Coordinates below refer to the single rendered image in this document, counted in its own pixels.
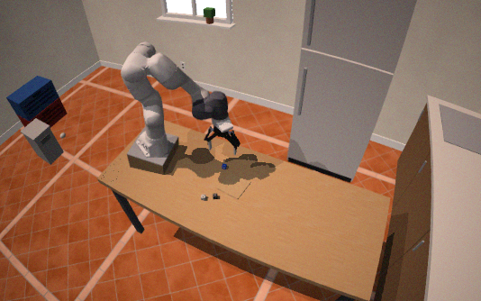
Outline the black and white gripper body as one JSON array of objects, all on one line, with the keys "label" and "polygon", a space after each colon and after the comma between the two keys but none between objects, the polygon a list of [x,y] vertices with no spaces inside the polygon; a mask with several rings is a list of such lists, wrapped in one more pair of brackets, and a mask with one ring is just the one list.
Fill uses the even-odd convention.
[{"label": "black and white gripper body", "polygon": [[219,133],[219,135],[217,135],[218,137],[223,137],[223,136],[222,136],[222,133],[223,133],[225,136],[228,135],[228,132],[221,132],[221,131],[220,131],[217,127],[215,127],[215,126],[213,126],[213,128],[214,128],[214,130],[213,130],[214,133],[217,133],[217,132]]}]

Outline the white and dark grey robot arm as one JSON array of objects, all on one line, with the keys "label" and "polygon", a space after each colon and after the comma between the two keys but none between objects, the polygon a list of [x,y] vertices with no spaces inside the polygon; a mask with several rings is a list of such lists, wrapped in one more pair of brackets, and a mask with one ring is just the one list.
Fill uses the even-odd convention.
[{"label": "white and dark grey robot arm", "polygon": [[[152,75],[166,89],[174,90],[182,87],[192,98],[192,115],[195,119],[212,118],[213,125],[221,132],[233,129],[228,114],[227,97],[223,92],[213,91],[210,94],[209,91],[198,86],[167,56],[162,53],[155,54],[156,50],[152,44],[141,42],[129,55],[121,70],[123,83],[134,99],[142,100],[140,102],[146,131],[140,135],[136,143],[146,158],[162,157],[168,152],[168,139],[167,142],[164,140],[166,132],[162,99],[157,93],[159,91],[155,92],[147,75]],[[144,100],[144,98],[147,99]]]}]

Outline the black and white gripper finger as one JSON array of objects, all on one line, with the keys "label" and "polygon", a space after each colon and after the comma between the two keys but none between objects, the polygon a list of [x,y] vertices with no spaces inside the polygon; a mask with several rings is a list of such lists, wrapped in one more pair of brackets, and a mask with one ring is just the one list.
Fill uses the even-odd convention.
[{"label": "black and white gripper finger", "polygon": [[234,151],[234,155],[236,155],[236,152],[237,152],[237,146],[240,146],[240,141],[238,140],[238,138],[236,137],[234,131],[228,131],[228,135],[225,136],[223,133],[222,133],[222,136],[227,139],[234,147],[233,147],[233,151]]},{"label": "black and white gripper finger", "polygon": [[[219,135],[219,133],[214,133],[213,135],[211,135],[211,136],[208,138],[210,132],[212,132],[212,131],[213,131],[213,128],[210,126],[210,128],[208,129],[208,133],[206,134],[206,136],[205,136],[205,138],[204,138],[204,140],[208,142],[209,151],[210,151],[211,148],[212,148],[212,142],[211,142],[211,140],[212,140],[214,137],[216,137],[217,135]],[[212,136],[213,136],[213,137],[212,137]]]}]

